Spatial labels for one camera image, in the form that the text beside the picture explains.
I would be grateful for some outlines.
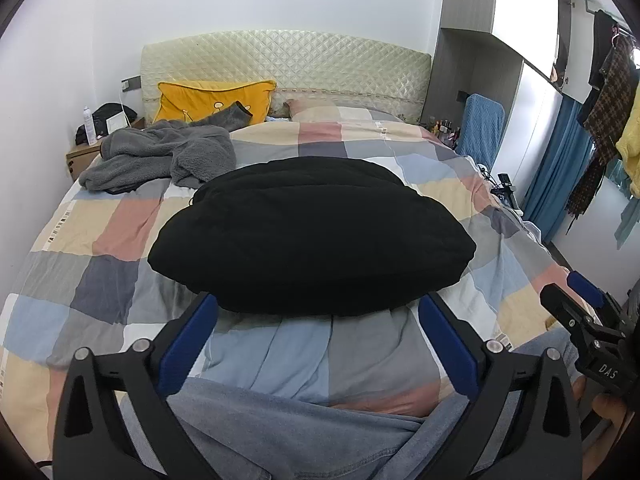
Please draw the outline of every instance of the yellow pillow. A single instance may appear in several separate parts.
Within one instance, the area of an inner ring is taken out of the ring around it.
[[[275,81],[225,83],[220,81],[159,82],[160,108],[155,121],[180,119],[199,121],[240,101],[253,117],[250,124],[263,123],[269,111]]]

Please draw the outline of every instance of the black folded jacket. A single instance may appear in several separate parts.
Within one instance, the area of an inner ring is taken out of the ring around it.
[[[385,168],[305,156],[204,184],[148,262],[227,310],[359,316],[453,285],[475,250],[441,203]]]

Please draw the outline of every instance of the brown houndstooth scarf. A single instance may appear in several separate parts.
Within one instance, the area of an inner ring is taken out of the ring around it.
[[[616,142],[622,136],[638,88],[638,74],[631,63],[633,44],[626,36],[618,37],[602,71],[606,79],[600,97],[584,128],[593,137],[595,151],[584,175],[569,195],[566,210],[575,216],[587,211],[600,186],[607,164],[618,156]]]

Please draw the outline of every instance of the yellow sweater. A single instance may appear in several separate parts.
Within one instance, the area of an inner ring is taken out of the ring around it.
[[[631,178],[631,193],[640,198],[640,85],[636,91],[631,117],[626,123],[622,137],[616,143],[616,148],[622,156],[622,166]]]

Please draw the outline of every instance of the nightstand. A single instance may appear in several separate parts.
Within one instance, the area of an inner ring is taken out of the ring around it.
[[[140,117],[138,120],[135,120],[131,127],[136,128],[137,130],[141,130],[145,127],[145,118]],[[94,161],[94,158],[98,156],[98,154],[100,153],[100,145],[102,144],[102,139],[98,139],[98,142],[93,146],[89,146],[88,144],[80,144],[79,146],[74,146],[66,154],[66,166],[69,168],[69,173],[71,174],[71,178],[74,181],[78,178],[78,175],[80,173],[82,173],[84,170],[86,170],[86,168],[89,167],[89,164]]]

